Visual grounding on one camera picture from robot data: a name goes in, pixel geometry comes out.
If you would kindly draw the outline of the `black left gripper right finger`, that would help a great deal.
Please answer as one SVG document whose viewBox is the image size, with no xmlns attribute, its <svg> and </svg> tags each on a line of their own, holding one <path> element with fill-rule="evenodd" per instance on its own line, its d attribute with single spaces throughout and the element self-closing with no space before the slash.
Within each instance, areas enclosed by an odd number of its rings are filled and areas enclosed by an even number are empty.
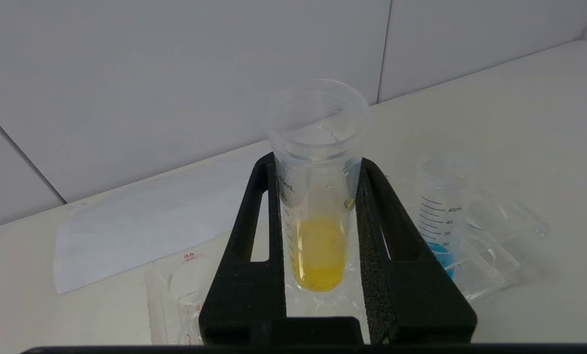
<svg viewBox="0 0 587 354">
<path fill-rule="evenodd" d="M 476 312 L 417 231 L 382 170 L 366 158 L 355 209 L 372 344 L 469 343 Z"/>
</svg>

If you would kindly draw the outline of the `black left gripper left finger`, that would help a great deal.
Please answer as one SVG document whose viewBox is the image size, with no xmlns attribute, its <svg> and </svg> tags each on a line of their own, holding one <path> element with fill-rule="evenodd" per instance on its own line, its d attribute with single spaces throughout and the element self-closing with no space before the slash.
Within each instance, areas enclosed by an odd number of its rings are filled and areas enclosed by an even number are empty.
<svg viewBox="0 0 587 354">
<path fill-rule="evenodd" d="M 253 262 L 260 205 L 268 195 L 268 259 Z M 199 314 L 205 345 L 246 345 L 252 332 L 286 318 L 284 254 L 275 155 L 259 158 L 250 174 L 232 232 Z"/>
</svg>

